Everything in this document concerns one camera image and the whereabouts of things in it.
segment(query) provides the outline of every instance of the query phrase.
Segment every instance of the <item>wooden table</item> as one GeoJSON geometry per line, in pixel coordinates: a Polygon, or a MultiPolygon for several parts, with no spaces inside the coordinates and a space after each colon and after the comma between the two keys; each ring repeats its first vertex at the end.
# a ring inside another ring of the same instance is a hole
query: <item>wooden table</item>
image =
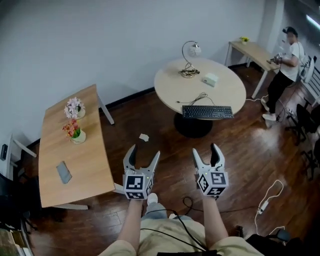
{"type": "Polygon", "coordinates": [[[114,124],[106,106],[91,85],[62,100],[45,111],[39,148],[39,185],[42,207],[88,209],[86,206],[69,204],[94,197],[115,189],[105,150],[101,129],[99,106],[114,124]],[[62,127],[68,123],[64,107],[70,98],[77,97],[85,106],[85,116],[78,120],[86,133],[82,144],[74,144],[66,138],[62,127]],[[65,162],[72,178],[63,184],[57,166],[65,162]]]}
{"type": "MultiPolygon", "coordinates": [[[[233,114],[236,114],[246,102],[246,89],[241,79],[222,64],[209,59],[195,58],[192,65],[200,74],[193,78],[184,78],[179,74],[186,66],[184,59],[168,63],[156,73],[154,88],[159,99],[178,113],[174,117],[176,129],[186,137],[200,138],[211,130],[212,120],[184,119],[181,115],[182,106],[188,105],[204,92],[215,105],[231,106],[233,114]],[[215,87],[202,82],[207,73],[219,77],[215,87]]],[[[198,100],[195,105],[212,106],[209,98],[198,100]]]]}
{"type": "Polygon", "coordinates": [[[229,48],[225,59],[225,66],[227,67],[230,63],[232,49],[235,48],[242,54],[244,54],[247,57],[247,64],[246,66],[249,67],[250,62],[253,61],[256,64],[258,64],[263,70],[263,75],[256,86],[253,95],[251,96],[253,99],[257,96],[257,93],[259,92],[261,86],[263,85],[267,74],[269,71],[274,71],[276,69],[279,69],[280,66],[276,65],[275,63],[269,64],[267,61],[273,58],[265,49],[260,47],[255,42],[247,42],[247,44],[243,44],[240,41],[232,41],[229,42],[229,48]]]}

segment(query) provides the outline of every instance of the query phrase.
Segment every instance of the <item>pink flowers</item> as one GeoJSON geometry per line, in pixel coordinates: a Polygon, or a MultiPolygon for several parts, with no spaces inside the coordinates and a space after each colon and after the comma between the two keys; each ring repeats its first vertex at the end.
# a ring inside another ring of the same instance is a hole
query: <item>pink flowers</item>
{"type": "Polygon", "coordinates": [[[71,138],[79,137],[81,132],[78,122],[75,119],[71,119],[70,122],[62,128],[62,130],[66,131],[66,136],[71,138]]]}
{"type": "Polygon", "coordinates": [[[64,113],[67,118],[77,118],[78,117],[78,112],[81,109],[86,109],[85,105],[82,103],[80,99],[77,97],[69,99],[67,102],[67,105],[64,108],[64,113]]]}

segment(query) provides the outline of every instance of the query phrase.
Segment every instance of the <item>potted plant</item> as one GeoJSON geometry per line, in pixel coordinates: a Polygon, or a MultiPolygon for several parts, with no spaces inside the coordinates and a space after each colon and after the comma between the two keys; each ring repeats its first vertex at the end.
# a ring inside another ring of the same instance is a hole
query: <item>potted plant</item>
{"type": "Polygon", "coordinates": [[[86,140],[86,133],[80,129],[76,119],[71,119],[62,130],[66,132],[66,136],[75,144],[83,143],[86,140]]]}
{"type": "Polygon", "coordinates": [[[85,116],[86,108],[79,98],[74,97],[69,99],[69,101],[67,102],[67,105],[64,108],[64,113],[69,119],[80,119],[85,116]]]}
{"type": "Polygon", "coordinates": [[[247,42],[250,41],[250,39],[249,39],[248,37],[245,37],[245,36],[241,36],[240,39],[241,39],[241,42],[242,42],[244,45],[246,45],[247,42]]]}

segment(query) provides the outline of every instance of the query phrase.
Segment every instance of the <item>black table base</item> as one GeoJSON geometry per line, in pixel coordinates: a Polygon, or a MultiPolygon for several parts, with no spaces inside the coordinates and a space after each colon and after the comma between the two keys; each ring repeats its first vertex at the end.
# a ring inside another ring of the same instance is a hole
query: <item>black table base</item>
{"type": "Polygon", "coordinates": [[[202,138],[212,129],[213,121],[183,118],[182,114],[174,116],[174,126],[179,133],[187,138],[202,138]]]}

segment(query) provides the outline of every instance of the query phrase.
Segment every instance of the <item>man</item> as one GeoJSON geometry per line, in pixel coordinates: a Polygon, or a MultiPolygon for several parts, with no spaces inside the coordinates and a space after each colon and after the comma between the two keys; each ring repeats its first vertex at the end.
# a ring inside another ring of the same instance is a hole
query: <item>man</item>
{"type": "Polygon", "coordinates": [[[203,247],[192,240],[177,217],[168,219],[167,211],[158,203],[157,195],[151,193],[147,198],[148,207],[142,219],[143,201],[130,201],[127,216],[117,240],[100,256],[156,256],[162,253],[173,255],[205,251],[204,248],[210,251],[216,250],[218,255],[223,256],[263,256],[243,238],[228,236],[213,197],[202,196],[202,204],[204,226],[188,216],[180,218],[189,233],[203,247]]]}
{"type": "Polygon", "coordinates": [[[293,27],[288,27],[285,33],[290,47],[283,58],[274,59],[276,64],[280,64],[280,71],[268,87],[268,102],[261,99],[261,104],[268,111],[262,117],[269,121],[276,121],[276,102],[280,99],[284,90],[297,80],[299,65],[303,63],[305,58],[305,50],[302,44],[298,42],[297,31],[293,27]]]}

